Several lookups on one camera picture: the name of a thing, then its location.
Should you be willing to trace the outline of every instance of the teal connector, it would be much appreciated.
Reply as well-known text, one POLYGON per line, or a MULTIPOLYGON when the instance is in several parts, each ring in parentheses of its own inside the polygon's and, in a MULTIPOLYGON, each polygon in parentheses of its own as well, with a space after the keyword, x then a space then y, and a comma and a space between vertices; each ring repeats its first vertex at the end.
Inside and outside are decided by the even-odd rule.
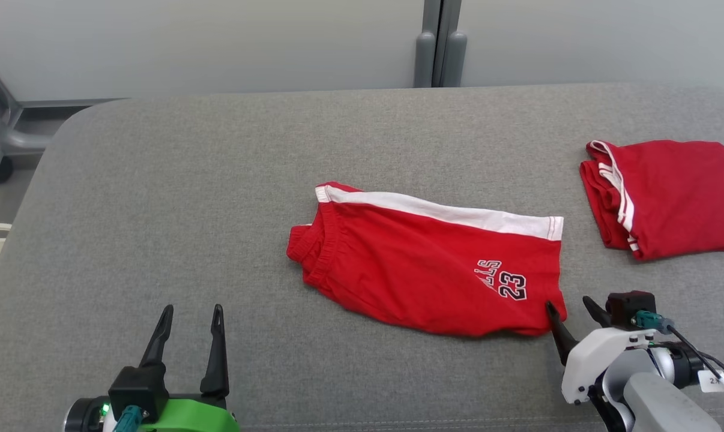
POLYGON ((137 432, 137 427, 143 421, 143 410, 135 405, 128 405, 122 411, 114 432, 137 432))
POLYGON ((672 320, 650 311, 637 312, 637 315, 634 315, 634 318, 632 318, 632 324, 639 328, 653 328, 662 334, 672 334, 672 332, 669 331, 669 326, 674 326, 672 320))

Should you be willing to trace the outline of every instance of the label sticker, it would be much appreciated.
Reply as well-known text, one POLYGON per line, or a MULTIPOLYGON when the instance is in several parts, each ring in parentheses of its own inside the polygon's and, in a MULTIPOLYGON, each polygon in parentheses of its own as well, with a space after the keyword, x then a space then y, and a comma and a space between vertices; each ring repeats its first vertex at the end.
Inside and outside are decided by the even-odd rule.
POLYGON ((701 384, 701 391, 704 393, 718 393, 724 392, 724 372, 717 370, 722 380, 718 380, 717 377, 709 369, 699 371, 699 383, 701 384))

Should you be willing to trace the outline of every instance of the number 23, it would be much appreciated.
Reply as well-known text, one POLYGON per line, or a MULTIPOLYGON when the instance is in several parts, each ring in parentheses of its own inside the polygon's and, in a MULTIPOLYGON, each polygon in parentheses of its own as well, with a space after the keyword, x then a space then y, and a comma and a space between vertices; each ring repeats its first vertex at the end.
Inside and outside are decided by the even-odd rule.
POLYGON ((498 293, 501 297, 511 297, 514 300, 525 300, 527 291, 525 290, 526 280, 521 274, 511 274, 507 271, 501 271, 498 281, 502 284, 498 287, 498 293))

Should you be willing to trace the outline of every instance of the gray padded table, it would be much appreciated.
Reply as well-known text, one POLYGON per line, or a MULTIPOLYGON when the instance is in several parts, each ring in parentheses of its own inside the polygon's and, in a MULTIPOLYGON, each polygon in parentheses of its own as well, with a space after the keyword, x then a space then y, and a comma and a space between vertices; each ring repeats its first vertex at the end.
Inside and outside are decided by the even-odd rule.
MULTIPOLYGON (((213 305, 228 407, 255 432, 603 430, 565 403, 551 336, 441 337, 344 311, 301 282, 290 227, 336 180, 446 205, 565 216, 561 288, 643 289, 724 361, 724 253, 605 249, 578 174, 592 139, 719 140, 724 91, 554 85, 212 95, 83 110, 46 151, 0 257, 0 430, 59 430, 137 364, 165 304, 170 392, 198 390, 213 305)), ((724 394, 687 391, 724 427, 724 394)))

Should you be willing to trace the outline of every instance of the red shorts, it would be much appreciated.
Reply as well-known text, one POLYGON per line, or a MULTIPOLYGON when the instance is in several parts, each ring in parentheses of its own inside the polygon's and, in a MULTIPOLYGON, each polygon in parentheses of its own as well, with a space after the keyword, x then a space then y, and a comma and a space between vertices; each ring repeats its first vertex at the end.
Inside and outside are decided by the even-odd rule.
POLYGON ((605 246, 638 260, 724 251, 724 145, 593 140, 581 178, 605 246))
POLYGON ((437 205, 338 183, 316 187, 311 225, 293 227, 288 257, 304 281, 349 311, 430 333, 549 330, 563 319, 563 219, 437 205))

